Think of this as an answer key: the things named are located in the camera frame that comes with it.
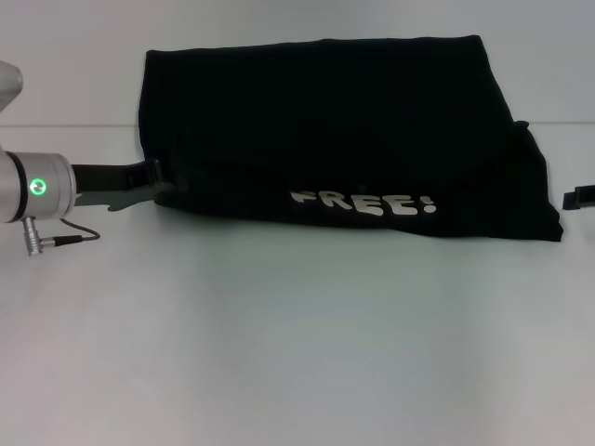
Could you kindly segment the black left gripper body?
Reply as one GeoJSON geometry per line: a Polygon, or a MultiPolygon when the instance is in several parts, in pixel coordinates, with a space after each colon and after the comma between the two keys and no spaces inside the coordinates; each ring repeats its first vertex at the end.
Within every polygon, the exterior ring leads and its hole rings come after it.
{"type": "Polygon", "coordinates": [[[104,205],[118,212],[150,200],[150,164],[73,164],[75,206],[104,205]]]}

